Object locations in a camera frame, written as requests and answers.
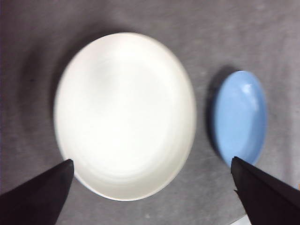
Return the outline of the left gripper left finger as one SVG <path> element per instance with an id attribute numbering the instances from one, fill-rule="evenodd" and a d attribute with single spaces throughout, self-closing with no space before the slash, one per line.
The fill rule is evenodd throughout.
<path id="1" fill-rule="evenodd" d="M 54 225 L 68 197 L 74 163 L 65 160 L 0 196 L 2 225 Z"/>

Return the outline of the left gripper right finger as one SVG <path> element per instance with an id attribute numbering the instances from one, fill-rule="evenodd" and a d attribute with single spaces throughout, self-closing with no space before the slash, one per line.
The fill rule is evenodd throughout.
<path id="1" fill-rule="evenodd" d="M 253 225 L 298 225 L 300 191 L 239 157 L 231 174 L 245 212 Z"/>

